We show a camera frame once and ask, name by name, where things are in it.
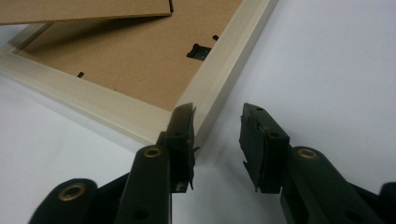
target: cardboard sheet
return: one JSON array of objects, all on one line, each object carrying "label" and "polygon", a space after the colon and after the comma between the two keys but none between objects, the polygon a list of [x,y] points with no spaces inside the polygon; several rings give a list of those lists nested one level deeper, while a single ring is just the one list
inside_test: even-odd
[{"label": "cardboard sheet", "polygon": [[241,0],[174,0],[171,17],[53,24],[20,55],[151,105],[172,110]]},{"label": "cardboard sheet", "polygon": [[0,24],[170,15],[169,0],[2,0]]}]

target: white table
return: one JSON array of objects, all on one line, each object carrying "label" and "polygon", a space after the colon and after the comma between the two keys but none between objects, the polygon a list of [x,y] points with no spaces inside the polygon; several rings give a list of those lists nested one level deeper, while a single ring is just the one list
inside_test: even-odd
[{"label": "white table", "polygon": [[[0,27],[0,43],[20,26]],[[174,223],[284,223],[278,195],[254,192],[238,144],[244,102],[293,146],[323,152],[347,181],[395,181],[396,2],[279,0],[195,166]],[[99,186],[143,145],[0,74],[0,223],[25,223],[56,185]]]}]

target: wooden frame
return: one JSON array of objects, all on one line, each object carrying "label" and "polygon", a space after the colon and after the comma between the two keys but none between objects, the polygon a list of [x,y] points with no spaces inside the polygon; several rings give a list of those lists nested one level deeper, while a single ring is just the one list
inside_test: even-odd
[{"label": "wooden frame", "polygon": [[[224,105],[277,0],[243,1],[221,39],[194,76],[177,105],[196,106],[195,142],[200,146]],[[0,49],[0,74],[19,81],[143,143],[155,143],[171,112],[74,78],[16,55],[47,29],[33,24]]]}]

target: light wood frame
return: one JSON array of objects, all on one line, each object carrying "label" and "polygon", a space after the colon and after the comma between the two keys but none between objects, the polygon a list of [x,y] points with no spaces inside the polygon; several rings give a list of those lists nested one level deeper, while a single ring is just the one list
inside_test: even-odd
[{"label": "light wood frame", "polygon": [[[177,105],[193,102],[195,143],[200,146],[237,80],[277,0],[244,0],[221,38],[181,95]],[[16,53],[49,27],[29,25],[0,49],[0,75],[68,105],[109,127],[153,144],[166,130],[171,112],[72,77]]]}]

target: brass rivet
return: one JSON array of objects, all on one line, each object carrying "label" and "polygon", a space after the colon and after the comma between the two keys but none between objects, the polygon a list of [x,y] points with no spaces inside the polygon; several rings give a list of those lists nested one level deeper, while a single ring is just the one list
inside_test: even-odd
[{"label": "brass rivet", "polygon": [[300,156],[302,156],[306,159],[309,159],[309,160],[312,160],[318,156],[318,154],[316,152],[314,152],[311,149],[307,149],[307,148],[298,150],[298,154],[300,154]]},{"label": "brass rivet", "polygon": [[148,148],[145,151],[145,156],[146,157],[158,157],[159,155],[161,155],[161,150],[159,148],[156,148],[156,147]]},{"label": "brass rivet", "polygon": [[61,201],[72,201],[81,196],[85,192],[85,185],[82,183],[76,183],[64,188],[59,194],[59,200]]}]

